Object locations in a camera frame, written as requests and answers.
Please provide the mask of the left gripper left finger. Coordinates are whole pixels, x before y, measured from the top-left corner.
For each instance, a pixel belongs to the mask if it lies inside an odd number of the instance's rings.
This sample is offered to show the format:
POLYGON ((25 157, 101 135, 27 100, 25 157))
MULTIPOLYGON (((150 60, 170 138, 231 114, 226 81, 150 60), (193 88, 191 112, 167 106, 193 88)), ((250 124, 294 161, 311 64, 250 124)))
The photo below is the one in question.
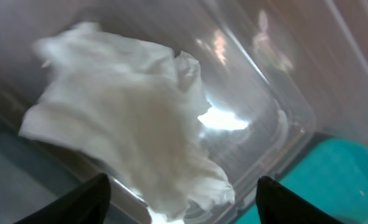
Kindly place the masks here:
POLYGON ((109 178, 101 173, 16 224, 102 224, 110 199, 109 178))

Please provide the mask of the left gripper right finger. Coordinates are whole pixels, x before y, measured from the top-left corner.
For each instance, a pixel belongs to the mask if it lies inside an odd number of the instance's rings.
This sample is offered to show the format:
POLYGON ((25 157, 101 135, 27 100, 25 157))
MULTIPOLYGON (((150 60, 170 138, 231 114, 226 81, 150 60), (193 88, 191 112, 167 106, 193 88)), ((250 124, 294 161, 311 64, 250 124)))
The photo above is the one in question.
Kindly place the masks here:
POLYGON ((268 176, 259 178, 255 200, 261 224, 341 224, 268 176))

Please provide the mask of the white napkin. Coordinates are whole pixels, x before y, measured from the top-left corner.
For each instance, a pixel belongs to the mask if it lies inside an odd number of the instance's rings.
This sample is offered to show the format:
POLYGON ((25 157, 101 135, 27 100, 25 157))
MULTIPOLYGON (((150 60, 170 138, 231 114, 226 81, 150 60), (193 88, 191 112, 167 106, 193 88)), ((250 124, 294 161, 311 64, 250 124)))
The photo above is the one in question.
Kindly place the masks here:
POLYGON ((82 22, 39 39, 50 82, 24 116, 21 136, 104 162, 166 221, 234 203, 224 170, 201 146, 210 103, 191 54, 82 22))

